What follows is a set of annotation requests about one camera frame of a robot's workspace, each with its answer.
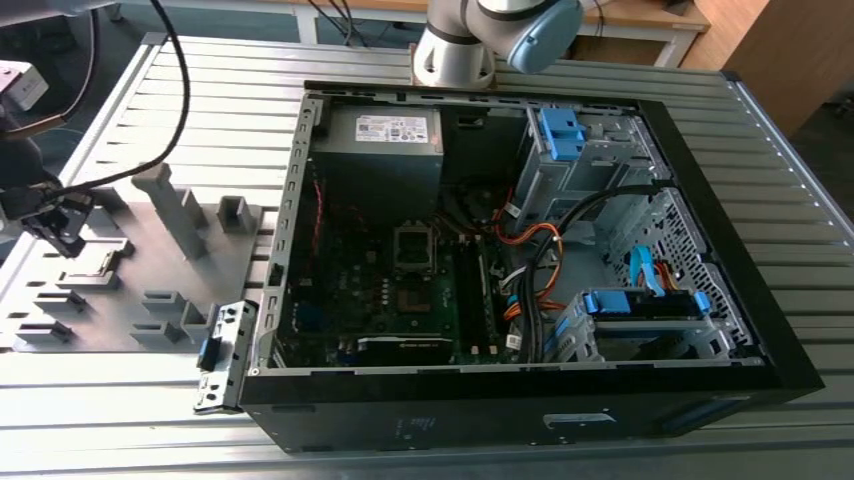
slotted aluminum surface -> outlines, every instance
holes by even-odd
[[[186,38],[184,49],[195,96],[187,132],[170,157],[174,180],[194,188],[199,202],[243,195],[250,203],[268,207],[262,229],[270,233],[303,81],[407,84],[408,52],[204,38]],[[64,171],[65,183],[159,153],[180,104],[172,52],[170,45],[140,48]],[[561,62],[537,76],[514,73],[502,64],[498,82],[504,90],[667,104],[827,388],[774,410],[741,413],[678,439],[290,457],[248,417],[192,416],[192,355],[5,354],[1,472],[91,477],[179,470],[182,478],[192,473],[206,478],[339,478],[346,471],[348,478],[375,478],[372,469],[394,467],[392,472],[411,478],[658,479],[719,478],[719,465],[727,465],[727,478],[755,478],[767,469],[781,478],[850,475],[850,224],[842,222],[741,86],[713,72],[578,62]],[[260,292],[252,286],[264,277],[270,236],[258,245],[246,292],[255,300]],[[16,246],[0,285],[25,268],[29,248],[27,241]],[[610,459],[590,458],[603,455]],[[512,463],[495,465],[499,462]]]

floor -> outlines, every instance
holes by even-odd
[[[136,51],[143,35],[151,31],[163,31],[159,18],[147,6],[124,5],[122,12],[126,21],[111,23],[102,16],[103,45],[102,63],[92,92],[72,122],[36,138],[41,148],[44,163],[57,172],[73,152],[100,105]],[[228,12],[170,8],[170,17],[182,35],[202,37],[230,37],[266,41],[299,41],[296,20],[288,15],[271,15],[250,12]],[[359,21],[371,46],[406,48],[418,42],[420,25],[394,28],[380,21]],[[53,59],[57,70],[73,92],[79,89],[87,67],[87,19],[69,20],[80,47],[57,55]],[[339,44],[342,37],[334,27],[319,20],[319,39],[322,43]],[[819,110],[802,130],[793,138],[793,144],[815,171],[831,195],[837,198],[849,216],[854,216],[854,115],[847,119],[837,118],[833,109]],[[0,261],[5,257],[9,244],[0,245]]]

black cable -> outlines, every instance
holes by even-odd
[[[182,138],[182,134],[184,133],[184,127],[187,125],[187,116],[190,115],[190,69],[187,68],[187,59],[184,58],[184,49],[182,48],[182,44],[178,39],[178,32],[175,31],[175,27],[172,26],[170,17],[166,13],[166,10],[163,9],[163,5],[160,5],[160,0],[150,0],[150,1],[151,1],[151,6],[154,7],[155,11],[158,12],[158,16],[160,17],[160,21],[163,22],[163,27],[166,28],[167,34],[170,36],[170,40],[172,41],[172,46],[175,47],[175,56],[178,57],[178,67],[182,71],[182,86],[183,86],[182,111],[178,117],[178,124],[175,125],[175,132],[172,133],[172,139],[170,140],[170,143],[163,149],[163,153],[160,153],[160,155],[158,155],[148,162],[138,165],[136,167],[123,172],[108,175],[104,178],[100,178],[98,180],[91,180],[88,182],[83,182],[77,185],[72,185],[69,187],[65,187],[53,191],[47,196],[45,201],[53,200],[61,197],[63,195],[68,195],[69,193],[85,192],[96,187],[100,187],[102,185],[107,185],[115,182],[116,180],[122,180],[123,178],[131,177],[138,173],[144,172],[150,168],[154,168],[160,163],[163,163],[166,158],[172,153],[172,150],[175,150],[175,147],[178,146],[178,142]]]
[[[367,47],[368,46],[368,42],[364,41],[364,36],[362,35],[362,32],[356,28],[355,23],[352,21],[352,12],[350,11],[350,4],[347,3],[347,0],[342,0],[342,4],[344,5],[344,10],[347,11],[347,21],[350,22],[350,27],[356,32],[356,36],[359,37],[359,41],[362,42],[362,46]]]
[[[323,9],[318,6],[318,4],[315,3],[314,0],[308,0],[308,3],[311,4],[312,7],[315,7],[315,10],[318,11],[318,13],[320,14],[320,16],[323,16],[323,18],[326,18],[326,20],[332,24],[332,26],[335,27],[335,29],[338,30],[338,33],[342,34],[342,37],[347,37],[347,31],[344,30],[344,28],[340,26],[340,24],[335,21],[335,19],[332,17],[330,17],[326,12],[323,11]]]
[[[352,29],[354,29],[352,19],[347,16],[342,8],[338,6],[338,3],[335,3],[335,0],[330,0],[330,5],[332,5],[332,7],[335,8],[335,11],[338,11],[338,14],[342,16],[342,20],[347,23],[347,35],[344,35],[344,45],[347,45],[348,47],[352,47],[352,44],[350,43],[350,40],[352,38]]]
[[[23,140],[40,133],[44,133],[55,127],[60,127],[68,123],[71,117],[73,117],[77,110],[83,106],[83,99],[92,90],[92,78],[98,70],[100,60],[100,45],[102,45],[102,27],[99,23],[98,10],[89,11],[89,65],[85,72],[85,78],[83,79],[83,85],[77,92],[77,97],[71,102],[71,105],[63,113],[53,115],[43,120],[33,122],[32,124],[15,128],[7,132],[0,133],[0,140],[15,141]]]
[[[89,11],[89,67],[85,72],[85,79],[83,80],[83,86],[80,87],[80,91],[77,92],[77,98],[75,98],[73,103],[63,113],[63,120],[68,122],[71,117],[73,117],[77,110],[83,106],[83,99],[89,94],[92,90],[92,77],[95,77],[95,72],[98,71],[99,59],[100,59],[100,50],[102,50],[102,28],[100,23],[98,21],[98,10]]]
[[[602,4],[599,3],[599,0],[593,0],[593,3],[597,4],[597,10],[599,10],[599,18],[597,20],[597,32],[594,35],[597,37],[603,37],[605,36],[605,11],[602,10]]]

table leg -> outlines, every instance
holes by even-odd
[[[673,38],[665,45],[662,53],[655,60],[657,67],[678,68],[689,48],[697,38],[697,32],[690,30],[678,30],[674,32]]]
[[[294,5],[296,28],[299,30],[299,42],[316,45],[318,43],[318,12],[311,8]]]
[[[122,15],[122,4],[116,3],[114,5],[107,5],[104,7],[104,13],[107,13],[107,18],[112,23],[119,23],[124,21],[124,15]]]

power supply label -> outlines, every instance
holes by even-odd
[[[356,142],[427,143],[427,119],[362,115],[356,118]]]

